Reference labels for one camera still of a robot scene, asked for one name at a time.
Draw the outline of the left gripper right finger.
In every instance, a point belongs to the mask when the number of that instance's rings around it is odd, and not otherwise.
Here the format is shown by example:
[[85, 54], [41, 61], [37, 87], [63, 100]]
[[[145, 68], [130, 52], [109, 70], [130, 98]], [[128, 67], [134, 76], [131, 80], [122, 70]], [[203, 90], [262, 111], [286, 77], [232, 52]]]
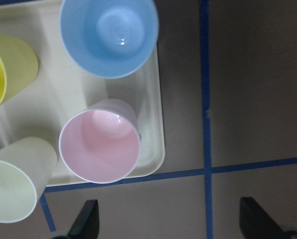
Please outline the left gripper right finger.
[[297, 239], [297, 231], [284, 231], [252, 197], [239, 202], [239, 228], [246, 239]]

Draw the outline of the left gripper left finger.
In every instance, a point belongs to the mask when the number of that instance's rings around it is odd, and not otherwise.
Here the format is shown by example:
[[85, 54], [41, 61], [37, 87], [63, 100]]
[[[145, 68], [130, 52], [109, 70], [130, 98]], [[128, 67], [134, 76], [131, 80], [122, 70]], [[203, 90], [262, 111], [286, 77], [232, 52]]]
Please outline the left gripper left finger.
[[87, 200], [68, 231], [52, 232], [49, 239], [97, 239], [100, 232], [98, 200]]

